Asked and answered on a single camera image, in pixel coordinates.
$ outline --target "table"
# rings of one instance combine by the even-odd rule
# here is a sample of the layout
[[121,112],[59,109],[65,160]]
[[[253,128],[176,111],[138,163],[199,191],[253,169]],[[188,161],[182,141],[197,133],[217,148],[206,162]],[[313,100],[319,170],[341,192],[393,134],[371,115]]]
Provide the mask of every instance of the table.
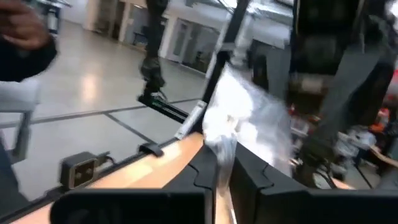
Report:
[[[164,156],[157,158],[148,155],[137,162],[129,164],[100,180],[88,188],[95,189],[159,189],[172,180],[192,160],[203,144],[203,136],[193,133],[181,141],[163,147]],[[335,180],[342,189],[352,187]],[[233,223],[228,206],[229,195],[216,199],[216,224]],[[12,222],[13,224],[49,224],[51,203]]]

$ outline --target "clear plastic bag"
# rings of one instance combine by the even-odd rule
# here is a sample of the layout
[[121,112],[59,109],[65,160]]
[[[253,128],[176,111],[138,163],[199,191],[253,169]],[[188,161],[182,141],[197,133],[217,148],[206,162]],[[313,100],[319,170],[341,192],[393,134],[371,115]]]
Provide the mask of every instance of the clear plastic bag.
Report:
[[219,186],[228,186],[236,141],[291,176],[290,116],[282,102],[249,79],[251,71],[226,64],[203,120],[205,143],[218,155]]

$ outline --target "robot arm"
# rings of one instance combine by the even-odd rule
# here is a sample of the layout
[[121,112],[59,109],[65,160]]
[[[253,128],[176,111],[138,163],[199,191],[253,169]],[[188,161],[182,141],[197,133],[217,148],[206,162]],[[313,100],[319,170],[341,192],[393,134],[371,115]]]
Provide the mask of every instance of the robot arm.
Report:
[[146,0],[149,12],[149,33],[146,57],[141,65],[141,73],[146,82],[144,96],[150,97],[153,93],[160,92],[165,85],[159,63],[158,51],[162,41],[162,15],[167,8],[169,0]]

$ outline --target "glass door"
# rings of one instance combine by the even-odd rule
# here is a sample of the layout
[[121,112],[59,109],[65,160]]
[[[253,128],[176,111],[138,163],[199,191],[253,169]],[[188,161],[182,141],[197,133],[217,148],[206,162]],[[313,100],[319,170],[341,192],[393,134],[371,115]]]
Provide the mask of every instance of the glass door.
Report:
[[175,38],[173,51],[170,54],[169,59],[180,62],[182,59],[182,53],[184,52],[184,45],[188,36],[189,23],[179,20],[177,25],[179,26],[179,29]]
[[206,73],[219,35],[217,30],[194,24],[182,65]]

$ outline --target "black clamp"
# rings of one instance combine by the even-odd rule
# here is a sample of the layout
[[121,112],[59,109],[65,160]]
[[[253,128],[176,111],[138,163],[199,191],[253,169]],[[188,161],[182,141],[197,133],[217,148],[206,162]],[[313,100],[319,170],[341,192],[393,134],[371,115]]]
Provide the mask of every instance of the black clamp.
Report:
[[144,152],[144,153],[149,153],[153,154],[156,157],[160,157],[164,155],[164,152],[162,149],[159,147],[159,145],[154,144],[154,143],[144,143],[138,147],[139,152]]

